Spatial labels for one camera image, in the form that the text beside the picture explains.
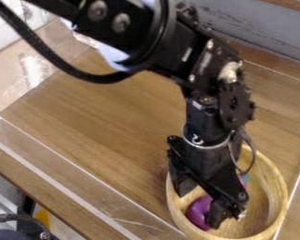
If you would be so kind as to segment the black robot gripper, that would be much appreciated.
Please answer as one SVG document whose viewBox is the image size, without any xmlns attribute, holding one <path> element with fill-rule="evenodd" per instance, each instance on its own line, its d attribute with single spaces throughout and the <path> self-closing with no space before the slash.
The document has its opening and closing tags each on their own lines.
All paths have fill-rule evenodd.
<svg viewBox="0 0 300 240">
<path fill-rule="evenodd" d="M 212 177 L 219 178 L 232 173 L 246 174 L 251 170 L 243 170 L 238 166 L 243 141 L 248 140 L 243 127 L 231 130 L 216 142 L 207 142 L 187 127 L 183 129 L 183 136 L 168 136 L 170 178 L 180 198 L 196 187 L 208 193 Z M 207 216 L 208 225 L 218 229 L 231 217 L 230 205 L 214 200 Z"/>
</svg>

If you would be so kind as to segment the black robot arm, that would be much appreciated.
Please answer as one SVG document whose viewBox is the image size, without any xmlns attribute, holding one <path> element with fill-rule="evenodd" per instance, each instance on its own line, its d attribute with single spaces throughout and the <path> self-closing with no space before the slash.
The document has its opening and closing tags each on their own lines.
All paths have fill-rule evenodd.
<svg viewBox="0 0 300 240">
<path fill-rule="evenodd" d="M 28 0 L 61 17 L 75 32 L 99 40 L 115 68 L 92 75 L 72 67 L 44 44 L 39 52 L 69 75 L 115 83 L 150 70 L 180 86 L 187 118 L 180 135 L 168 137 L 170 181 L 179 196 L 195 188 L 210 202 L 195 223 L 219 228 L 240 218 L 250 200 L 238 167 L 244 125 L 255 104 L 235 49 L 199 23 L 195 7 L 175 0 Z"/>
</svg>

